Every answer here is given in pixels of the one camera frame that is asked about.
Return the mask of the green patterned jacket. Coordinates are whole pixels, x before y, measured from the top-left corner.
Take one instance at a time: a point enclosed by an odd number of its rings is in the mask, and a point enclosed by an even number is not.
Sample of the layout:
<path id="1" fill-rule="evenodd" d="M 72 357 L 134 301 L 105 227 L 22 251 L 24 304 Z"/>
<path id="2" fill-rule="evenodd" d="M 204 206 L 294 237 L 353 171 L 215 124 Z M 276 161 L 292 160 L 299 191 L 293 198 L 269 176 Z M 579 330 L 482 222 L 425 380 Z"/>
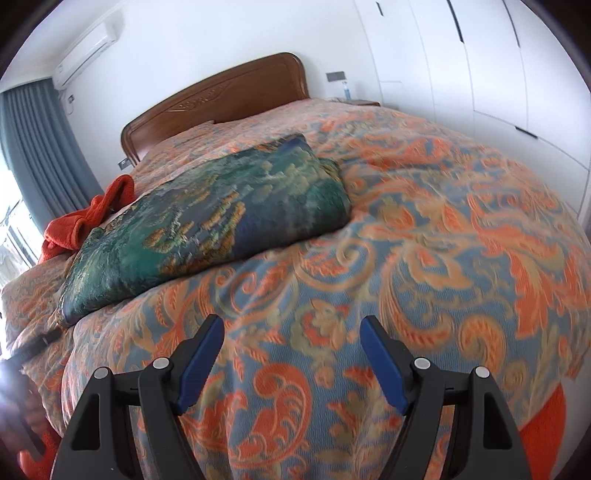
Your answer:
<path id="1" fill-rule="evenodd" d="M 209 160 L 91 231 L 65 279 L 60 320 L 71 327 L 177 277 L 331 233 L 350 210 L 339 166 L 301 134 Z"/>

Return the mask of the orange blue floral bedspread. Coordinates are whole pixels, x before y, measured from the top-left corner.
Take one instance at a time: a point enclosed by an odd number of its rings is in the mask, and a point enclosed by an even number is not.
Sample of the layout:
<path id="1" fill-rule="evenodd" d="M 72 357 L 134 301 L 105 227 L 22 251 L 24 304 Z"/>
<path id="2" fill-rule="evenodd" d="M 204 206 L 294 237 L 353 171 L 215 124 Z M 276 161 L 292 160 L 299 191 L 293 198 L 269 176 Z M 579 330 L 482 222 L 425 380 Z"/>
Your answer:
<path id="1" fill-rule="evenodd" d="M 487 367 L 550 479 L 563 382 L 590 357 L 590 243 L 530 169 L 427 120 L 322 100 L 195 127 L 133 170 L 144 194 L 203 162 L 290 134 L 339 165 L 352 203 L 334 233 L 216 266 L 102 308 L 27 365 L 63 433 L 99 366 L 169 354 L 209 314 L 225 340 L 181 420 L 209 479 L 374 479 L 400 431 L 359 342 L 374 315 L 443 369 Z"/>

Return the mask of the red orange garment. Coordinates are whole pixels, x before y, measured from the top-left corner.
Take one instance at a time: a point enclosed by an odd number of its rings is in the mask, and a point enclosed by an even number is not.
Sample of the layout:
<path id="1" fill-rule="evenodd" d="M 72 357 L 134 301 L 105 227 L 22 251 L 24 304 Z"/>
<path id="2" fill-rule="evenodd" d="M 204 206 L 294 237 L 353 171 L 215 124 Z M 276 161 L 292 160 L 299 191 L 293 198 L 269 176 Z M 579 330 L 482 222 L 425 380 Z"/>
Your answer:
<path id="1" fill-rule="evenodd" d="M 38 263 L 79 251 L 92 229 L 131 204 L 135 198 L 133 178 L 128 174 L 120 175 L 104 194 L 93 197 L 88 207 L 50 221 L 44 231 Z"/>

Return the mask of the grey blue curtain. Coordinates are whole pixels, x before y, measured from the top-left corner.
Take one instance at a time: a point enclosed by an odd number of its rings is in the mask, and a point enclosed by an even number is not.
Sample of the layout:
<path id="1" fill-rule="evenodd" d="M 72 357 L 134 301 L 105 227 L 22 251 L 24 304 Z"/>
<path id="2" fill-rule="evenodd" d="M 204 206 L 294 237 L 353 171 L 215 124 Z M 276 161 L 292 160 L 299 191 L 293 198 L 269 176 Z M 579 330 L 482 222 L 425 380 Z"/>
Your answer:
<path id="1" fill-rule="evenodd" d="M 103 192 L 50 79 L 1 93 L 1 149 L 41 231 Z"/>

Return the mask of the wooden nightstand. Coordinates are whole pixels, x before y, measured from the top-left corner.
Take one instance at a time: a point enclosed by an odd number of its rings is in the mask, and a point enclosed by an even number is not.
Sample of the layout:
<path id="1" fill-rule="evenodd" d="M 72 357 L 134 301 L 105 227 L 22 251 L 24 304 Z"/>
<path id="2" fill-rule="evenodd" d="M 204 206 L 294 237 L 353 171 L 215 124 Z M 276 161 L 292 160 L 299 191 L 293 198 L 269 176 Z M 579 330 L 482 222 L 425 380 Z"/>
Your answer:
<path id="1" fill-rule="evenodd" d="M 339 99 L 339 98 L 332 98 L 331 102 L 339 103 L 339 104 L 346 104 L 346 105 L 353 105 L 353 106 L 375 106 L 381 107 L 381 103 L 373 100 L 346 100 L 346 99 Z"/>

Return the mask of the white wardrobe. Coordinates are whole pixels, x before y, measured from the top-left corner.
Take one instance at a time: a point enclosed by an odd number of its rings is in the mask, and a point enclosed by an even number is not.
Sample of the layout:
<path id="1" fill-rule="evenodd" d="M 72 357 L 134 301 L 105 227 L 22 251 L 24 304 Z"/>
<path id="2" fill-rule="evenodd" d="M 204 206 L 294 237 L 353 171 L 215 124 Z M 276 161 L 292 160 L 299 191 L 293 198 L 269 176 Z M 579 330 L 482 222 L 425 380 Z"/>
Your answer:
<path id="1" fill-rule="evenodd" d="M 477 115 L 545 140 L 583 166 L 590 93 L 520 1 L 360 1 L 384 105 L 474 134 Z"/>

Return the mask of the small bottle on nightstand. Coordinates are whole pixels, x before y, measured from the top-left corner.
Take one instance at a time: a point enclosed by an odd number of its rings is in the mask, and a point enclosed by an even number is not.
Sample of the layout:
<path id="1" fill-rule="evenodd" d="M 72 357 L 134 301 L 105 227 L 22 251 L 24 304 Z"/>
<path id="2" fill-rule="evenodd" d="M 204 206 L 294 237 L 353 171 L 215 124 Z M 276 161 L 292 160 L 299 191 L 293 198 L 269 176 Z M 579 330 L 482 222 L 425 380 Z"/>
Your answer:
<path id="1" fill-rule="evenodd" d="M 352 95 L 351 95 L 351 91 L 349 90 L 349 84 L 348 84 L 348 82 L 346 82 L 346 80 L 342 80 L 342 89 L 344 89 L 344 95 L 345 95 L 346 101 L 351 101 Z"/>

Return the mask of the brown wooden headboard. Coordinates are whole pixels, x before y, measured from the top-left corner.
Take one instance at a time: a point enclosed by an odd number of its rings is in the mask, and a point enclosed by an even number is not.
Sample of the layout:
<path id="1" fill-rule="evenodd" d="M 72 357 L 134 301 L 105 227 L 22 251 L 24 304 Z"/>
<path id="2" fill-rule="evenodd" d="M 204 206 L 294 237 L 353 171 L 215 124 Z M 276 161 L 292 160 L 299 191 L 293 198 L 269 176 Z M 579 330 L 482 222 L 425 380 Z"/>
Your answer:
<path id="1" fill-rule="evenodd" d="M 217 73 L 159 102 L 122 129 L 121 147 L 137 165 L 161 141 L 199 124 L 240 120 L 308 97 L 301 59 L 276 53 Z"/>

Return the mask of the white air conditioner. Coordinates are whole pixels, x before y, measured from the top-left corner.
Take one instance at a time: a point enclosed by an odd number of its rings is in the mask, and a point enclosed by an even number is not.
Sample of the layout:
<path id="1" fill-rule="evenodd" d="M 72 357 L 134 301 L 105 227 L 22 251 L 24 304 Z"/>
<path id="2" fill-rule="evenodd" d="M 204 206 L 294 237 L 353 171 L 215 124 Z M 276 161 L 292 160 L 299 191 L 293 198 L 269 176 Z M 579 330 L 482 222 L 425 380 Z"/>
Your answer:
<path id="1" fill-rule="evenodd" d="M 113 21 L 98 24 L 79 40 L 57 64 L 52 83 L 57 91 L 64 91 L 82 71 L 117 40 Z"/>

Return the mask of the grey wall switch panel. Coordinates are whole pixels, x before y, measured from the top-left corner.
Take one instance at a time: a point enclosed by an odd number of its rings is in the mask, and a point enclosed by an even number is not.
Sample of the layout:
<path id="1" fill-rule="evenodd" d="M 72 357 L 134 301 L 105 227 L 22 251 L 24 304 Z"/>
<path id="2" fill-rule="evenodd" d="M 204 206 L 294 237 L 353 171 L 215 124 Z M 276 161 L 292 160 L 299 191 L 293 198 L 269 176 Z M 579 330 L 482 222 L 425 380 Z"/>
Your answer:
<path id="1" fill-rule="evenodd" d="M 329 82 L 344 82 L 346 81 L 346 73 L 344 71 L 335 71 L 325 73 Z"/>

